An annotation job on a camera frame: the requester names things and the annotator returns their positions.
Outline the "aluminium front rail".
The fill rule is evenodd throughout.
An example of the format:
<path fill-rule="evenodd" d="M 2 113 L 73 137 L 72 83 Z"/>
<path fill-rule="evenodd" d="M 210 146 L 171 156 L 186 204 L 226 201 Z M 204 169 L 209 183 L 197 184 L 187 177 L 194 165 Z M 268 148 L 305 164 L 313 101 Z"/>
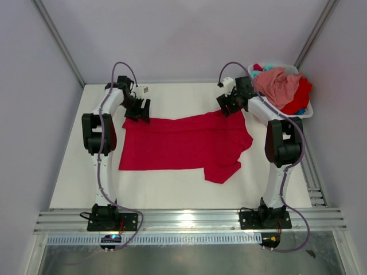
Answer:
<path fill-rule="evenodd" d="M 311 231 L 346 230 L 347 225 L 338 208 L 306 208 L 299 210 Z M 41 212 L 34 234 L 76 234 L 87 231 L 87 220 L 80 217 L 82 209 Z M 235 209 L 206 210 L 142 210 L 141 233 L 224 233 L 240 232 Z"/>

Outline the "right corner aluminium post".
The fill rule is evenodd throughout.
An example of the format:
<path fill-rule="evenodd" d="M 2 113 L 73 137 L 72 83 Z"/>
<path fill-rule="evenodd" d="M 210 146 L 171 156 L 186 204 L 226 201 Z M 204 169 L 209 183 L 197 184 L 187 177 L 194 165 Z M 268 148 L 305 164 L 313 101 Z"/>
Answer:
<path fill-rule="evenodd" d="M 332 16 L 335 8 L 338 6 L 339 0 L 328 0 L 326 1 L 324 7 L 321 10 L 320 15 L 318 16 L 314 26 L 311 29 L 310 34 L 308 35 L 302 50 L 298 54 L 295 62 L 294 67 L 300 69 L 302 64 L 304 63 L 307 55 L 315 45 L 318 37 L 321 35 L 323 28 L 326 26 L 328 20 Z"/>

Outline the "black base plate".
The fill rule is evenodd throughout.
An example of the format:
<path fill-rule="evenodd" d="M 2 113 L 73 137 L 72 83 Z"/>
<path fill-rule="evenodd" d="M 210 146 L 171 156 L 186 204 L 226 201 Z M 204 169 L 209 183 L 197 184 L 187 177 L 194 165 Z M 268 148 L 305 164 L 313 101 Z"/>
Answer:
<path fill-rule="evenodd" d="M 239 211 L 239 222 L 242 230 L 247 229 L 291 229 L 289 212 L 285 207 L 258 208 L 250 210 L 242 207 Z"/>
<path fill-rule="evenodd" d="M 138 227 L 138 214 L 119 213 L 107 215 L 90 215 L 87 231 L 131 231 Z"/>

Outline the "controller board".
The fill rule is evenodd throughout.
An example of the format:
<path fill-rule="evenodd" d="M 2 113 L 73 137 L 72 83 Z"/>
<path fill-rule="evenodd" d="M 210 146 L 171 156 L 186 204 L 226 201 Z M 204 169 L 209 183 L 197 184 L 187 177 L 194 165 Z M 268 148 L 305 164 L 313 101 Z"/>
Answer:
<path fill-rule="evenodd" d="M 118 234 L 107 234 L 100 239 L 100 247 L 105 250 L 114 250 L 117 246 L 121 245 L 122 238 Z"/>
<path fill-rule="evenodd" d="M 280 244 L 281 237 L 277 234 L 262 234 L 260 246 L 262 249 L 275 249 Z"/>

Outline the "corner aluminium post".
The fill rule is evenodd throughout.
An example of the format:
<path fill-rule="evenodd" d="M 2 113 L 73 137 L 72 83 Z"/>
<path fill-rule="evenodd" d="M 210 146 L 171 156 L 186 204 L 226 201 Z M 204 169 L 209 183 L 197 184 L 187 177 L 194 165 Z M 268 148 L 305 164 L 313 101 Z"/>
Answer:
<path fill-rule="evenodd" d="M 294 67 L 300 69 L 302 64 L 304 63 L 307 55 L 315 45 L 318 37 L 321 35 L 323 28 L 326 26 L 328 20 L 332 16 L 335 8 L 338 6 L 339 0 L 328 0 L 326 1 L 324 7 L 321 10 L 320 15 L 318 16 L 314 26 L 311 29 L 310 34 L 308 35 L 302 50 L 298 54 L 295 62 Z"/>
<path fill-rule="evenodd" d="M 59 31 L 56 28 L 56 25 L 54 24 L 51 16 L 49 15 L 44 3 L 41 0 L 31 0 L 31 3 L 33 4 L 36 11 L 39 13 L 43 23 L 45 24 L 46 28 L 48 29 L 52 39 L 56 43 L 59 51 L 63 55 L 63 58 L 65 62 L 68 64 L 72 74 L 74 75 L 75 79 L 79 83 L 79 85 L 84 88 L 86 83 L 76 65 L 74 62 L 66 44 L 64 43 Z"/>

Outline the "left controller board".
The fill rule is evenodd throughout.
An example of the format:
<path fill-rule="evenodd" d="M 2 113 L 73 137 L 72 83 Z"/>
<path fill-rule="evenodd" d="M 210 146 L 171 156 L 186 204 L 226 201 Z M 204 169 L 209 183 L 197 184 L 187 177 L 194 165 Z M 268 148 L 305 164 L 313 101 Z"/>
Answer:
<path fill-rule="evenodd" d="M 114 250 L 117 246 L 121 245 L 122 238 L 118 234 L 107 234 L 100 239 L 100 247 L 105 250 Z"/>

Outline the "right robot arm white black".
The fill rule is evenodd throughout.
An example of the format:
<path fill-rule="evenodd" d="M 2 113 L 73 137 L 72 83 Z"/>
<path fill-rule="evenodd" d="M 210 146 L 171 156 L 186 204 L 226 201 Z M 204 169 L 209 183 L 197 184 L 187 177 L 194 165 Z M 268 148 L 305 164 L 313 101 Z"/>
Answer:
<path fill-rule="evenodd" d="M 277 111 L 265 96 L 253 90 L 249 77 L 226 77 L 217 85 L 224 91 L 217 102 L 226 117 L 245 110 L 267 127 L 264 146 L 270 163 L 267 187 L 256 210 L 240 212 L 241 228 L 291 228 L 285 196 L 290 174 L 304 154 L 302 120 Z"/>

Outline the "crimson red t shirt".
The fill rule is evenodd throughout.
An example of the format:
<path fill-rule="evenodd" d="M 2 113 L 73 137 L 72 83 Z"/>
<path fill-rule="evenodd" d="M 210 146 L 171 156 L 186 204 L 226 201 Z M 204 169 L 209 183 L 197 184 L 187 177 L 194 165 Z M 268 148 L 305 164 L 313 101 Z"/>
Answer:
<path fill-rule="evenodd" d="M 182 119 L 126 120 L 121 171 L 203 169 L 207 181 L 223 184 L 241 168 L 253 143 L 241 112 L 221 111 Z"/>

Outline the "right controller board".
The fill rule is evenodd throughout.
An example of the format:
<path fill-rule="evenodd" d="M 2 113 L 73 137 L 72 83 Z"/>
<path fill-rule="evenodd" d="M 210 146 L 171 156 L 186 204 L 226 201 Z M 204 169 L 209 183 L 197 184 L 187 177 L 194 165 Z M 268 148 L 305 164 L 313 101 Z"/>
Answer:
<path fill-rule="evenodd" d="M 260 246 L 262 249 L 275 249 L 280 244 L 281 237 L 277 234 L 262 234 Z"/>

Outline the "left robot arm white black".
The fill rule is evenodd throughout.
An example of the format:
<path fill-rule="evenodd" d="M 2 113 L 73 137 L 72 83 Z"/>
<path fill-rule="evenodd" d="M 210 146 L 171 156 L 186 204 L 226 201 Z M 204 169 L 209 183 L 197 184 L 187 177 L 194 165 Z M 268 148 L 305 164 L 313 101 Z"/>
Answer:
<path fill-rule="evenodd" d="M 91 155 L 96 174 L 95 204 L 88 214 L 88 231 L 130 231 L 138 229 L 139 213 L 118 206 L 112 177 L 112 159 L 117 147 L 113 116 L 119 106 L 126 109 L 125 117 L 133 121 L 150 122 L 150 99 L 147 86 L 136 85 L 127 76 L 105 86 L 105 94 L 91 113 L 82 115 L 84 148 Z"/>

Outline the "aluminium side rail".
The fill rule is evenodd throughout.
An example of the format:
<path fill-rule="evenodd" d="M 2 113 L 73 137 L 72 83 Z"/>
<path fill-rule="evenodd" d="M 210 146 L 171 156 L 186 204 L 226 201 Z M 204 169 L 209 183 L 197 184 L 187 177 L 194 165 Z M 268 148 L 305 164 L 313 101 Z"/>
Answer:
<path fill-rule="evenodd" d="M 303 134 L 305 138 L 305 152 L 304 157 L 300 163 L 303 176 L 307 185 L 307 190 L 310 197 L 312 207 L 328 208 L 327 197 L 325 196 L 321 177 L 319 175 L 318 167 L 313 158 L 309 138 L 307 136 L 307 129 L 303 127 Z"/>

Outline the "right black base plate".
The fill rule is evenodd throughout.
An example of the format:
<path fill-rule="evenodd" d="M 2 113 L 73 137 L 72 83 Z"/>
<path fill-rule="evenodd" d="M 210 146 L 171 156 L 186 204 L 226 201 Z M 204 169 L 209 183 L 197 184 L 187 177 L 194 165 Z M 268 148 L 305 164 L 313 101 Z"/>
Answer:
<path fill-rule="evenodd" d="M 291 229 L 289 212 L 285 207 L 258 208 L 250 210 L 242 207 L 239 211 L 239 222 L 242 230 L 247 229 Z"/>

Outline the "salmon pink t shirt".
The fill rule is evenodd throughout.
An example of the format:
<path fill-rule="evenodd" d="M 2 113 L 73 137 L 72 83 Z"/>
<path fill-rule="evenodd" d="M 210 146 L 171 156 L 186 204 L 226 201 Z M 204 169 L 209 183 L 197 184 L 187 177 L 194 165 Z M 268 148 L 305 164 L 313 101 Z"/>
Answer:
<path fill-rule="evenodd" d="M 283 109 L 292 102 L 299 88 L 299 81 L 303 74 L 287 74 L 282 67 L 261 72 L 254 78 L 259 92 L 277 109 Z"/>

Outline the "left corner aluminium post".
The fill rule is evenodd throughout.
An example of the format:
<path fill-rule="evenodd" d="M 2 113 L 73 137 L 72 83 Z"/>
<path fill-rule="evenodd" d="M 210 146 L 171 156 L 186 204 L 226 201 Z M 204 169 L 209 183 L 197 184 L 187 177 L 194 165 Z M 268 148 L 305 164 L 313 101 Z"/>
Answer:
<path fill-rule="evenodd" d="M 48 29 L 52 39 L 56 43 L 59 51 L 63 55 L 63 58 L 65 62 L 68 64 L 72 74 L 74 75 L 75 79 L 79 83 L 79 85 L 84 88 L 86 83 L 76 65 L 74 62 L 66 44 L 64 43 L 59 31 L 56 28 L 56 25 L 54 24 L 51 16 L 49 15 L 44 3 L 41 0 L 31 0 L 31 3 L 33 4 L 36 11 L 39 13 L 43 23 L 45 24 L 46 28 Z"/>

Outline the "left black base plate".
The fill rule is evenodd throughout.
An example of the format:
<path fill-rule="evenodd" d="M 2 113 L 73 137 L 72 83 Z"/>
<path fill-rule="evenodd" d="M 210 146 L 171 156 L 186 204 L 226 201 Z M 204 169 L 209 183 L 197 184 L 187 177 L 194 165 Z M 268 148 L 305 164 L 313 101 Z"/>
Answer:
<path fill-rule="evenodd" d="M 138 227 L 138 214 L 119 213 L 107 215 L 90 215 L 87 231 L 131 231 Z"/>

